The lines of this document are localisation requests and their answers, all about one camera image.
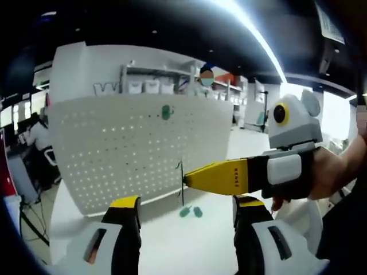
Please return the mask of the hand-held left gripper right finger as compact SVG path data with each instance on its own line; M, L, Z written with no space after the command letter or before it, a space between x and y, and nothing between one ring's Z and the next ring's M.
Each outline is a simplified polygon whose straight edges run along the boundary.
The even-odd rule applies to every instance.
M238 274L321 274L330 262L316 257L323 223L313 201L273 218L261 200L237 195L233 227Z

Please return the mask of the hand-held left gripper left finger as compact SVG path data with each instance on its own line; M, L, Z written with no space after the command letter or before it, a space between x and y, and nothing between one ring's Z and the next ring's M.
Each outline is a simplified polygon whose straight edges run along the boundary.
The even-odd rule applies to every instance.
M100 222L85 227L67 247L62 274L138 274L140 196L113 201Z

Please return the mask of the person's right hand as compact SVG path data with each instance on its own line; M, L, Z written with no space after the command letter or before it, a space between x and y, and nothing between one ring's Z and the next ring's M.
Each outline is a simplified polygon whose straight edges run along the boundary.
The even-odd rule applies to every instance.
M346 171L346 163L341 156L331 151L318 147L314 151L314 160L311 166L311 180L309 191L305 195L296 196L285 193L273 198L272 210L278 211L285 201L292 199L307 198L311 200L325 199L332 196L341 188Z

